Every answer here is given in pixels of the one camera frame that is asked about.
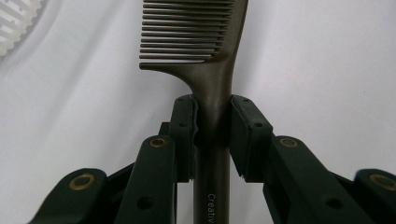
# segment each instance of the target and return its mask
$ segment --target plastic part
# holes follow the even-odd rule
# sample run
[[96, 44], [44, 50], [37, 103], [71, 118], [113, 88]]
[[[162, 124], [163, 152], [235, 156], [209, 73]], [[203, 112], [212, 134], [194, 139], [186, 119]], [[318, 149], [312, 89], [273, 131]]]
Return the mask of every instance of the plastic part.
[[43, 0], [0, 0], [0, 56], [5, 56], [33, 24]]

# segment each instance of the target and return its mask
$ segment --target comb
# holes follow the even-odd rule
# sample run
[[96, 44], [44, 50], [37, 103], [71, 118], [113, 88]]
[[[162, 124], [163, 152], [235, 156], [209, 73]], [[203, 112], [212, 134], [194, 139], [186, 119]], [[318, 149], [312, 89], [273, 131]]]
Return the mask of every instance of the comb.
[[230, 100], [247, 7], [248, 0], [144, 0], [140, 68], [180, 78], [198, 103], [195, 224], [229, 219]]

